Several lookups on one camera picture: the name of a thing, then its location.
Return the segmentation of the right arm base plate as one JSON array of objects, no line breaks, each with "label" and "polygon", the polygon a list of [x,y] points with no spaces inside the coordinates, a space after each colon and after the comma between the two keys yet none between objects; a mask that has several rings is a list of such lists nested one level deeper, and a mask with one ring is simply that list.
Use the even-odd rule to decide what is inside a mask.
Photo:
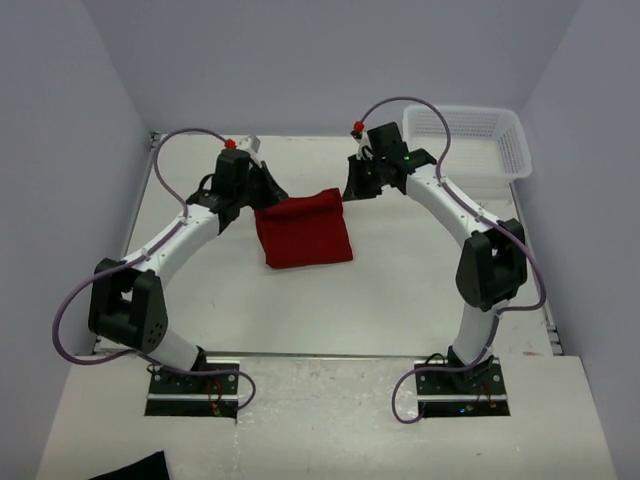
[{"label": "right arm base plate", "polygon": [[510,415],[503,372],[496,357],[491,357],[469,372],[417,373],[415,384],[422,418]]}]

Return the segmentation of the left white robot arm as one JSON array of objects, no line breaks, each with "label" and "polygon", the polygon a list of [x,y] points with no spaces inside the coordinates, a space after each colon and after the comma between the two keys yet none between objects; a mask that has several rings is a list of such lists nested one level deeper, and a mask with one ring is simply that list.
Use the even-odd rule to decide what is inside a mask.
[{"label": "left white robot arm", "polygon": [[215,170],[201,179],[164,230],[125,258],[96,266],[89,330],[173,370],[177,386],[198,392],[208,379],[203,353],[171,328],[164,288],[243,208],[259,211],[287,198],[254,150],[223,149]]}]

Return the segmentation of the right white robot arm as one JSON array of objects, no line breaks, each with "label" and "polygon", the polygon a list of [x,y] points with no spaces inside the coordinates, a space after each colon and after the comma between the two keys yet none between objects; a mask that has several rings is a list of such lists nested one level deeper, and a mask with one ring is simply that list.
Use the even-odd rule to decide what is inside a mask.
[{"label": "right white robot arm", "polygon": [[439,160],[422,148],[409,149],[396,123],[367,129],[357,121],[351,135],[358,147],[348,158],[343,200],[372,199],[386,186],[395,188],[426,208],[461,249],[455,274],[464,301],[461,324],[445,364],[428,371],[446,374],[454,391],[467,393],[492,358],[499,313],[527,280],[524,229],[515,219],[485,215],[446,179]]}]

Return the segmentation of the red t-shirt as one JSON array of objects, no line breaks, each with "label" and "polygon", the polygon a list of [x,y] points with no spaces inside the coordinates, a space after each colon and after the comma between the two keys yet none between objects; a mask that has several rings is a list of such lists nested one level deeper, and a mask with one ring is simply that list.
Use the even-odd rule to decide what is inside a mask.
[{"label": "red t-shirt", "polygon": [[256,232],[273,269],[349,262],[354,258],[337,188],[290,198],[254,213]]}]

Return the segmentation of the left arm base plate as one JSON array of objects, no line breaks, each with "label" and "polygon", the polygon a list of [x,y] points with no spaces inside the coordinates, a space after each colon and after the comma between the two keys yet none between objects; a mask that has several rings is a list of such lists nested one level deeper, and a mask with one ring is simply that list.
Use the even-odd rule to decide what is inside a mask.
[{"label": "left arm base plate", "polygon": [[206,358],[200,369],[233,370],[233,374],[184,376],[148,365],[150,383],[144,415],[236,420],[239,405],[239,368],[239,360],[232,357]]}]

